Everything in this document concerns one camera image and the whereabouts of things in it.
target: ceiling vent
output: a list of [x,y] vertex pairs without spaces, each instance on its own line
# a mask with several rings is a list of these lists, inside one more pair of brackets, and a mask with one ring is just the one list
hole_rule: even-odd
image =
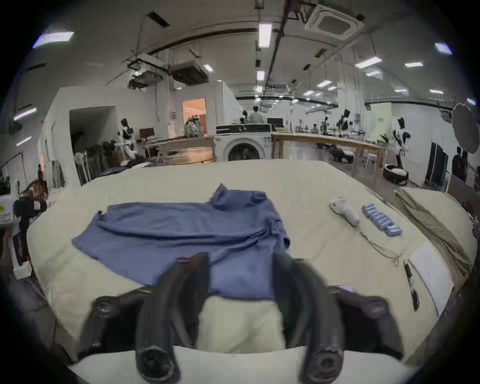
[[363,26],[364,24],[354,16],[323,5],[317,5],[308,18],[304,29],[338,40],[346,40]]

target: blue cloth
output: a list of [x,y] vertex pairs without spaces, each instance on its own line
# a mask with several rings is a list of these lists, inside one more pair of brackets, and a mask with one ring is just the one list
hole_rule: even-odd
[[72,243],[113,272],[153,284],[177,258],[207,252],[210,294],[273,299],[272,256],[290,245],[264,192],[221,184],[207,203],[126,203],[98,212]]

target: wooden table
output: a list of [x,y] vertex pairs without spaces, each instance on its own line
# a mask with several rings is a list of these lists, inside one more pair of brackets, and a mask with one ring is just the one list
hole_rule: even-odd
[[368,149],[369,151],[377,153],[377,161],[375,167],[375,177],[373,179],[373,190],[377,186],[378,173],[380,170],[380,163],[382,160],[383,152],[386,150],[385,147],[380,145],[352,140],[352,139],[343,139],[336,136],[327,136],[327,135],[316,135],[316,134],[307,134],[307,133],[278,133],[272,132],[272,158],[275,158],[275,149],[276,142],[278,141],[278,158],[283,158],[283,142],[284,141],[303,141],[308,143],[323,143],[323,144],[334,144],[341,145],[345,147],[355,147],[355,159],[353,160],[352,166],[352,177],[355,176],[357,172],[357,164],[360,157],[360,151],[363,149]]
[[164,162],[166,161],[167,163],[169,163],[168,153],[170,151],[210,147],[212,148],[213,162],[216,162],[214,136],[181,137],[177,139],[155,139],[143,142],[142,147],[147,154],[147,158],[151,158],[150,149],[156,148],[158,152],[163,155]]

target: black marker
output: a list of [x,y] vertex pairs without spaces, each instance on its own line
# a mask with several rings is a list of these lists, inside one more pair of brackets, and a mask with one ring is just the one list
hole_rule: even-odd
[[403,261],[403,266],[405,267],[408,284],[410,285],[410,292],[412,294],[412,299],[413,299],[413,309],[416,311],[420,306],[419,296],[418,296],[417,290],[415,289],[415,283],[413,282],[412,272],[410,271],[410,267],[408,266],[405,260]]

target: washing machine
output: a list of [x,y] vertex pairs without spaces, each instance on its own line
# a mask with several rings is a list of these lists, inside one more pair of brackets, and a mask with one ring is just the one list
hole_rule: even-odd
[[272,125],[217,125],[215,154],[217,161],[271,159]]

